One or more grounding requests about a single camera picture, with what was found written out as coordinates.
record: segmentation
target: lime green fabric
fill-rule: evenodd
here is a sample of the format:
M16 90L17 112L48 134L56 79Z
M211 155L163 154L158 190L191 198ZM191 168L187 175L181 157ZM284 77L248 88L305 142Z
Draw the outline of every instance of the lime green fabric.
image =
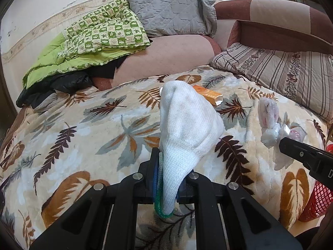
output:
M113 0L85 15L54 38L23 77L31 87L47 76L104 65L149 46L127 0Z

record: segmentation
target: beige blanket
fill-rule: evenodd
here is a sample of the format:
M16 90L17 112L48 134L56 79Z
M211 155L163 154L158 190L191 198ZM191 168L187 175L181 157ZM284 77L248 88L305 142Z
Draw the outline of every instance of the beige blanket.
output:
M326 124L240 75L201 66L108 91L91 87L73 96L54 93L38 110L25 110L22 124L0 155L6 200L2 219L24 249L92 185L118 183L149 160L152 147L159 144L159 89L170 80L224 95L216 110L226 131L195 170L217 183L237 181L286 228L293 225L315 181L296 161L274 171L273 149L260 142L258 99L274 99L281 123L301 126L307 133L304 142L314 147L323 148ZM193 217L191 205L177 206L167 221L156 217L153 206L139 205L138 249L194 249Z

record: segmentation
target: orange box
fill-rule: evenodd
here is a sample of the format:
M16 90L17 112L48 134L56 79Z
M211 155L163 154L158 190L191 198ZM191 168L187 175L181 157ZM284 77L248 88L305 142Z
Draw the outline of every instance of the orange box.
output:
M218 92L197 85L194 85L193 88L214 106L220 105L223 101L223 95Z

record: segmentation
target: red mesh basket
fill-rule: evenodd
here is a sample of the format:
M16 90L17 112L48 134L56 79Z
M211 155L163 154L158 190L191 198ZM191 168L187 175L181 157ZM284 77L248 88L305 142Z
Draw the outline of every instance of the red mesh basket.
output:
M326 151L332 153L333 144L328 145ZM328 206L331 204L332 199L331 191L319 181L316 181L310 199L300 215L299 220L301 222L308 222L323 216Z

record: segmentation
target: striped fabric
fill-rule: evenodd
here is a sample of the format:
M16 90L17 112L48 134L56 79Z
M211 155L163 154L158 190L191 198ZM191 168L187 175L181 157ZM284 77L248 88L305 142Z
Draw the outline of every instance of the striped fabric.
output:
M211 66L242 74L311 109L327 122L333 118L333 56L312 51L284 52L234 43Z

